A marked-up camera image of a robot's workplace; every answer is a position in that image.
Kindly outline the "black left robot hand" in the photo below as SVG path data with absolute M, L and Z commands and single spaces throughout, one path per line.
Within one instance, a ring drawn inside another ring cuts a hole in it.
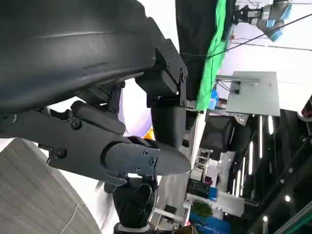
M 191 170 L 179 150 L 187 66 L 136 0 L 0 3 L 0 136 L 36 142 L 48 165 L 110 185 L 116 234 L 154 234 L 157 178 Z M 125 136 L 121 91 L 147 95 L 155 139 Z

